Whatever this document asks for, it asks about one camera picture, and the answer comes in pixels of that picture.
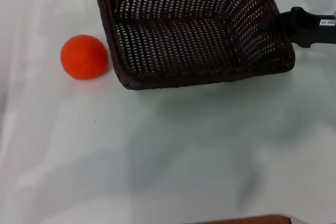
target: basket bottom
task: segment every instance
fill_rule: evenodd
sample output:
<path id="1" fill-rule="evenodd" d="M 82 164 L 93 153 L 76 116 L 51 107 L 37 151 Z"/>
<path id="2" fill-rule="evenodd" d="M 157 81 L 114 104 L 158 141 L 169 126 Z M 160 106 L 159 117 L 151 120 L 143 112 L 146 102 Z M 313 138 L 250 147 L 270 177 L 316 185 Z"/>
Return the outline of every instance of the basket bottom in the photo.
<path id="1" fill-rule="evenodd" d="M 266 37 L 257 25 L 251 27 L 248 36 L 238 37 L 228 24 L 219 18 L 116 23 L 124 62 L 132 79 L 137 79 L 133 83 L 139 85 L 121 82 L 131 89 L 179 87 L 241 80 L 292 68 L 292 47 L 286 39 Z M 146 76 L 143 81 L 147 85 L 142 87 L 142 81 L 134 76 Z"/>

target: black handle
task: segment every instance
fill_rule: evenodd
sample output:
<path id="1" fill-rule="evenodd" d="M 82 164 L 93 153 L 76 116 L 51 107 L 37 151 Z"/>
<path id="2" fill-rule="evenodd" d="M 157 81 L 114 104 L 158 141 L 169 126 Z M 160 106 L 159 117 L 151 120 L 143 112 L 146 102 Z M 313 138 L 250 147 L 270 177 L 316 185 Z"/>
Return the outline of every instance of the black handle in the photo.
<path id="1" fill-rule="evenodd" d="M 314 43 L 336 44 L 336 19 L 334 16 L 313 15 L 301 7 L 281 13 L 270 21 L 259 24 L 262 31 L 285 33 L 289 39 L 303 48 Z"/>

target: white table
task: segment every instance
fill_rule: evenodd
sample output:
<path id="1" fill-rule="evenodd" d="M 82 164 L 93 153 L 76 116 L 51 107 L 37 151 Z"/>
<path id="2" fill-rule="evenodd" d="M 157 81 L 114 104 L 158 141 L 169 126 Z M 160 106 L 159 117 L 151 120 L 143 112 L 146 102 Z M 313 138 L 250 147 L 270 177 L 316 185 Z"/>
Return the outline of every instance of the white table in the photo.
<path id="1" fill-rule="evenodd" d="M 335 0 L 276 0 L 332 14 Z M 274 212 L 336 221 L 336 47 L 291 73 L 128 91 L 67 76 L 106 44 L 96 0 L 0 0 L 0 223 L 175 224 Z"/>

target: woven basket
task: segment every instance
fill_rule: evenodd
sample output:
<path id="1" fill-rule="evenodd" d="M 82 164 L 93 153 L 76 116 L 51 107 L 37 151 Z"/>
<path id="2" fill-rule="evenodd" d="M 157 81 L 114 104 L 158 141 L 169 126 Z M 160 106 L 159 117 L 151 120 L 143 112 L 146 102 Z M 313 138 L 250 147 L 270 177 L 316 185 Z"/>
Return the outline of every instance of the woven basket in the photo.
<path id="1" fill-rule="evenodd" d="M 128 89 L 237 81 L 289 71 L 285 35 L 258 23 L 274 0 L 98 0 L 114 70 Z"/>

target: brown wooden edge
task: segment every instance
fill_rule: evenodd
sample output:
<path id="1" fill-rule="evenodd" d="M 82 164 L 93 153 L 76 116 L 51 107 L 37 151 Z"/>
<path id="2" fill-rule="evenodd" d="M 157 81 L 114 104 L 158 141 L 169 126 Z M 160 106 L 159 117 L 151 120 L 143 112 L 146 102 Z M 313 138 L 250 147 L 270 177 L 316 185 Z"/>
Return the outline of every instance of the brown wooden edge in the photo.
<path id="1" fill-rule="evenodd" d="M 291 220 L 290 218 L 282 215 L 268 215 L 244 219 L 218 220 L 198 224 L 291 224 Z"/>

